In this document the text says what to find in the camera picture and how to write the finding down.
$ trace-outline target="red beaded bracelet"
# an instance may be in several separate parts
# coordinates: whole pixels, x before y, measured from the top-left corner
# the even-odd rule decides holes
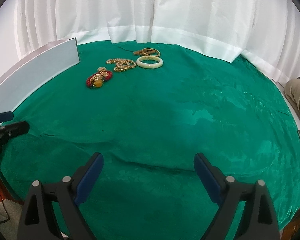
[[[106,70],[105,67],[98,68],[98,72],[87,78],[86,85],[89,88],[99,88],[103,82],[107,82],[112,78],[112,72]]]

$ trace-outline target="black cable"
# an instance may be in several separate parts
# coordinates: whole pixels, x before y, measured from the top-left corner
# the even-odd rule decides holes
[[[10,216],[9,216],[9,213],[8,213],[8,211],[7,211],[6,207],[5,207],[5,205],[4,205],[4,202],[3,202],[3,199],[2,199],[1,194],[0,194],[0,198],[1,198],[1,201],[2,201],[2,206],[3,206],[3,208],[4,208],[4,211],[6,212],[6,214],[7,214],[7,216],[8,216],[7,219],[5,219],[5,220],[3,220],[3,221],[0,221],[0,224],[4,224],[4,223],[6,223],[6,222],[8,222],[8,221],[10,220]]]

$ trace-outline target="green cloth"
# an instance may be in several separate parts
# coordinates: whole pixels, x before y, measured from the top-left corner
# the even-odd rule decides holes
[[[162,67],[114,72],[99,89],[85,86],[98,67],[113,69],[107,59],[136,60],[132,51],[144,47],[161,52]],[[241,182],[263,179],[280,228],[290,221],[300,207],[297,126],[279,90],[252,64],[135,41],[78,49],[79,64],[14,111],[13,121],[28,121],[30,131],[0,154],[0,178],[11,191],[24,199],[32,181],[57,182],[100,152],[104,169],[80,206],[99,240],[200,239],[218,209],[193,168],[203,152]]]

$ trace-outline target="curtain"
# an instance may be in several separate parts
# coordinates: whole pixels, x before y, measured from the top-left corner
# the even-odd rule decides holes
[[[300,13],[291,0],[17,0],[19,59],[77,38],[178,44],[232,62],[242,54],[285,85],[300,76]]]

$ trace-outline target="yellow bead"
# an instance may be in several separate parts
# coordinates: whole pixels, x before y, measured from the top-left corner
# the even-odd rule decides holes
[[[97,88],[101,87],[101,86],[102,86],[102,80],[101,80],[101,79],[96,80],[96,81],[93,83],[93,85],[94,85],[95,87],[97,87]]]

